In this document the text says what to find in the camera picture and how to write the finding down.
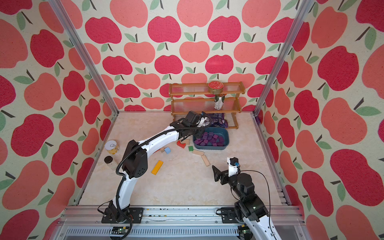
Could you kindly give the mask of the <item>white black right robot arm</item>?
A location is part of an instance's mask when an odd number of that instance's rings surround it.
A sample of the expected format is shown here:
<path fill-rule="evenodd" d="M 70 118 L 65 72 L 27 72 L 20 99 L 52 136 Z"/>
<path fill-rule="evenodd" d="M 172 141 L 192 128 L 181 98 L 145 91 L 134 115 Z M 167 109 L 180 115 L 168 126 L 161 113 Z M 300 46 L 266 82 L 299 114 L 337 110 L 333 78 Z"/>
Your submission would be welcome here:
<path fill-rule="evenodd" d="M 227 158 L 228 169 L 220 171 L 212 166 L 215 182 L 229 185 L 231 194 L 237 200 L 232 208 L 219 208 L 216 215 L 224 224 L 238 226 L 240 240 L 280 240 L 267 207 L 255 192 L 255 185 L 247 170 L 242 171 L 238 158 Z"/>

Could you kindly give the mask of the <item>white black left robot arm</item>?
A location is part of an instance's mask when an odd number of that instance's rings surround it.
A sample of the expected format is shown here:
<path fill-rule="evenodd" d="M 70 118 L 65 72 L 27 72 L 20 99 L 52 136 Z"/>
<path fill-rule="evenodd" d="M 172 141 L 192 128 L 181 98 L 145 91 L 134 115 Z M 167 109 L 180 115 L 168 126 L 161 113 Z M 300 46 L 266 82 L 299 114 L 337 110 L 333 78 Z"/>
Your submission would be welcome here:
<path fill-rule="evenodd" d="M 183 141 L 190 136 L 201 137 L 212 123 L 212 118 L 205 112 L 198 114 L 190 111 L 153 137 L 139 142 L 131 140 L 116 168 L 116 174 L 122 177 L 116 195 L 104 211 L 98 210 L 103 215 L 102 223 L 133 223 L 129 209 L 131 197 L 138 179 L 148 170 L 148 158 L 172 142 Z"/>

